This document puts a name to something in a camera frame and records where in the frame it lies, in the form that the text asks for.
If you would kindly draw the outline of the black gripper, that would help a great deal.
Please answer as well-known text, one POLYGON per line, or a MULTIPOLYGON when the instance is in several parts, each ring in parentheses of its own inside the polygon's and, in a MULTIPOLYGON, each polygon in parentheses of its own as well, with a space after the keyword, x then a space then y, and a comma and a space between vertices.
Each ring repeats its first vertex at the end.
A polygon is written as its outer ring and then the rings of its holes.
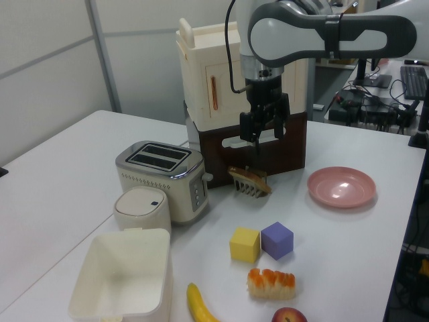
POLYGON ((273 123, 274 137, 284 137, 284 123, 290 114, 288 95, 282 91, 282 78, 251 80, 246 78, 246 96, 251 106, 249 112, 241 112, 239 116, 240 138, 254 146, 259 155, 258 126, 273 123))

